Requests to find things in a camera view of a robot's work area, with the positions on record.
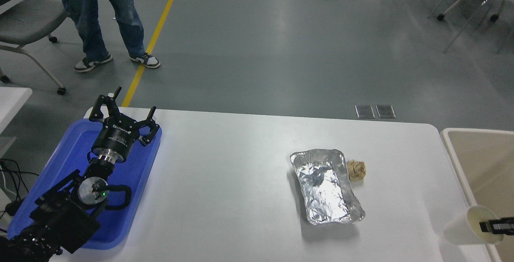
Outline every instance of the yellow floor line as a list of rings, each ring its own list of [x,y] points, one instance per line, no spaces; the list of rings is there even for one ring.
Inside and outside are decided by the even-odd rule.
[[[152,53],[154,46],[157,42],[157,39],[159,38],[160,31],[162,29],[162,26],[164,25],[164,22],[166,21],[166,17],[169,13],[169,10],[171,9],[171,5],[173,4],[173,0],[167,0],[166,7],[164,8],[164,11],[162,11],[162,15],[159,19],[159,23],[157,24],[157,27],[155,28],[154,34],[152,35],[152,39],[150,40],[150,44],[148,44],[147,52]],[[143,76],[143,72],[145,72],[145,66],[141,64],[139,68],[137,68],[136,75],[134,76],[134,79],[132,79],[132,83],[130,84],[130,87],[128,88],[127,94],[125,95],[125,98],[123,99],[123,103],[121,103],[121,106],[127,107],[130,105],[130,102],[132,101],[132,97],[134,96],[134,93],[136,92],[136,88],[139,84],[139,81],[141,80],[141,76]]]

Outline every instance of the white table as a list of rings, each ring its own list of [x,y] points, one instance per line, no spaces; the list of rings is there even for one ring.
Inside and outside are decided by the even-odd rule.
[[[135,119],[148,110],[122,108]],[[446,222],[466,198],[435,127],[415,123],[157,110],[164,130],[126,240],[53,262],[480,262]],[[310,225],[290,154],[336,148],[364,161],[355,224]],[[123,170],[123,165],[116,170]]]
[[[4,131],[31,95],[30,88],[0,87],[0,133]],[[0,136],[0,158],[15,140],[15,137]]]

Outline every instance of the aluminum foil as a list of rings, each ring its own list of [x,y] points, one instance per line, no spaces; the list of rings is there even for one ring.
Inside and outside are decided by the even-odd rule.
[[[352,191],[342,152],[337,149],[295,152],[291,163],[311,224],[354,223],[364,218],[365,212]]]

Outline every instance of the blue jeans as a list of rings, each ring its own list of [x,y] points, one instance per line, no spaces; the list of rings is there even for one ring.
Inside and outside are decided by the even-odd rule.
[[[132,57],[145,53],[143,24],[134,7],[134,0],[109,0],[120,28],[121,37]],[[90,61],[108,57],[98,23],[98,0],[62,0],[82,39],[83,50]]]

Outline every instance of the shoe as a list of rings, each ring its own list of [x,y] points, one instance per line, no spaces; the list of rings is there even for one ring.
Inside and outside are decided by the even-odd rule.
[[[150,55],[150,53],[148,53],[148,52],[139,57],[132,57],[132,56],[129,56],[129,57],[130,57],[130,60],[139,62],[147,68],[157,68],[160,66],[159,60],[157,60],[157,58],[155,56]]]
[[[79,72],[79,73],[88,72],[88,71],[91,71],[96,66],[99,66],[101,64],[105,64],[105,63],[107,63],[107,62],[109,62],[111,60],[112,60],[112,56],[110,54],[109,54],[109,56],[107,58],[105,58],[104,60],[101,60],[101,61],[90,61],[86,57],[86,58],[82,59],[81,61],[79,61],[75,65],[75,71]]]

